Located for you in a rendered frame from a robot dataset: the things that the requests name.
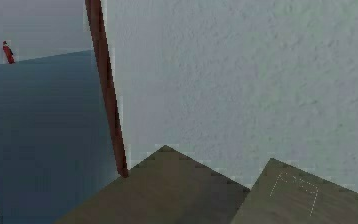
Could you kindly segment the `small red bottle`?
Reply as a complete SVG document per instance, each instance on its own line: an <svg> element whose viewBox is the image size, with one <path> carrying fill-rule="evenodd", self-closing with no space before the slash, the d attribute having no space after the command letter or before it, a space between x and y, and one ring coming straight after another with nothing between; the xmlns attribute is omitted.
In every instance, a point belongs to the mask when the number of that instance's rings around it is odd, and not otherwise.
<svg viewBox="0 0 358 224"><path fill-rule="evenodd" d="M9 64L14 64L15 63L14 54L13 54L11 48L9 47L9 45L7 44L6 41L3 42L2 49L3 49L3 52L6 55L8 63Z"/></svg>

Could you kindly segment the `brown wooden door frame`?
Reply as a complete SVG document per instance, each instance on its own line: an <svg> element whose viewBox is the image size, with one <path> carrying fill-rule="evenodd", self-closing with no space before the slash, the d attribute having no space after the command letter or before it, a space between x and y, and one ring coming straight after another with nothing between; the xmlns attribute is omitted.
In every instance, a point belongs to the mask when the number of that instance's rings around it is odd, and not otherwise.
<svg viewBox="0 0 358 224"><path fill-rule="evenodd" d="M101 0L84 0L118 174L128 177L126 153L112 75Z"/></svg>

